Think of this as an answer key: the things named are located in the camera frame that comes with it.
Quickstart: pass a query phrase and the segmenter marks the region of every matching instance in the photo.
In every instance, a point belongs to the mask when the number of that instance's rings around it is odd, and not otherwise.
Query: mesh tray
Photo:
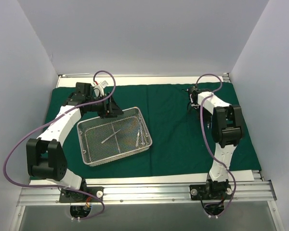
[[[101,165],[149,149],[152,139],[139,108],[123,111],[124,114],[117,118],[96,117],[77,124],[86,165]]]

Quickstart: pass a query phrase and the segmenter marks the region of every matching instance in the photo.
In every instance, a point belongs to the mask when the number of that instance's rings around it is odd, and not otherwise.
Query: tray rim
[[[137,109],[138,112],[139,112],[139,114],[140,114],[141,117],[143,118],[143,114],[141,113],[139,107],[130,107],[130,108],[124,109],[123,111],[131,110],[131,109]],[[149,132],[149,129],[148,129],[147,125],[146,125],[145,120],[143,119],[143,121],[144,121],[143,126],[144,126],[145,129],[148,131],[149,140],[151,141],[148,146],[142,147],[142,148],[140,148],[140,149],[138,149],[138,150],[128,151],[128,152],[125,152],[125,153],[122,153],[122,154],[117,154],[117,155],[114,155],[114,156],[111,156],[111,157],[107,157],[107,158],[102,159],[102,160],[97,160],[97,161],[94,161],[94,162],[89,162],[89,163],[87,163],[87,162],[85,162],[85,160],[84,160],[84,158],[83,158],[83,147],[82,147],[81,138],[80,138],[80,135],[79,135],[79,132],[80,132],[80,131],[79,131],[79,125],[80,125],[81,123],[83,123],[83,122],[88,121],[88,120],[99,119],[99,118],[101,118],[101,117],[100,117],[100,116],[97,116],[97,117],[94,117],[94,118],[90,118],[90,119],[86,119],[86,120],[80,121],[80,122],[77,123],[77,126],[76,126],[76,128],[77,128],[77,134],[78,134],[78,139],[79,139],[79,146],[80,146],[80,151],[81,151],[81,158],[82,158],[82,161],[83,161],[83,163],[84,163],[85,165],[89,165],[89,166],[94,165],[94,166],[97,166],[97,165],[100,165],[100,164],[98,164],[99,162],[103,162],[103,161],[105,161],[105,160],[109,160],[109,159],[118,157],[118,156],[120,156],[120,155],[125,155],[125,154],[131,153],[131,152],[140,151],[140,150],[142,150],[142,149],[149,149],[149,147],[150,147],[150,146],[152,145],[152,143],[153,143],[152,138],[151,138],[151,135],[150,135],[150,132]]]

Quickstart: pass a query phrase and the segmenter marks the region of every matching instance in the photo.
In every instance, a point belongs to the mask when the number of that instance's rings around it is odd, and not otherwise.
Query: bolt
[[[196,189],[192,189],[192,190],[191,190],[191,195],[192,195],[192,196],[196,196],[196,195],[197,195],[197,193],[198,193],[198,192],[197,192],[197,190],[196,190]]]
[[[227,195],[231,195],[231,194],[232,194],[231,188],[227,188]]]
[[[103,196],[103,192],[97,191],[96,196],[97,196],[97,198],[101,198]]]

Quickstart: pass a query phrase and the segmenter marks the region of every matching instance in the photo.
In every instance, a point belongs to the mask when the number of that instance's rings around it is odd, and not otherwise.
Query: green fabric
[[[216,83],[200,84],[201,88],[215,89]],[[208,172],[212,158],[205,147],[200,121],[196,111],[187,113],[187,89],[190,84],[118,86],[114,93],[121,109],[137,106],[140,108],[153,144],[148,151],[96,167],[89,167],[82,161],[76,125],[68,135],[63,150],[68,168],[85,178],[121,178],[164,176]],[[55,118],[60,106],[74,88],[53,90],[46,122]],[[216,93],[222,100],[238,104],[232,84],[224,83]],[[87,113],[81,120],[96,117]],[[257,155],[252,146],[247,127],[245,138],[241,140],[231,162],[231,170],[261,170]],[[214,152],[215,143],[207,131],[209,144]]]

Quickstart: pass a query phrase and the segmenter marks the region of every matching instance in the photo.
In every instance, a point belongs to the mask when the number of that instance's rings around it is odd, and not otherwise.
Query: white wall
[[[289,230],[289,0],[269,1],[231,79]]]
[[[19,0],[59,74],[230,72],[268,0]]]
[[[56,72],[16,0],[0,0],[0,231],[6,231],[20,193],[2,173],[5,157],[16,142],[41,125]],[[26,183],[25,146],[8,164],[14,180]]]

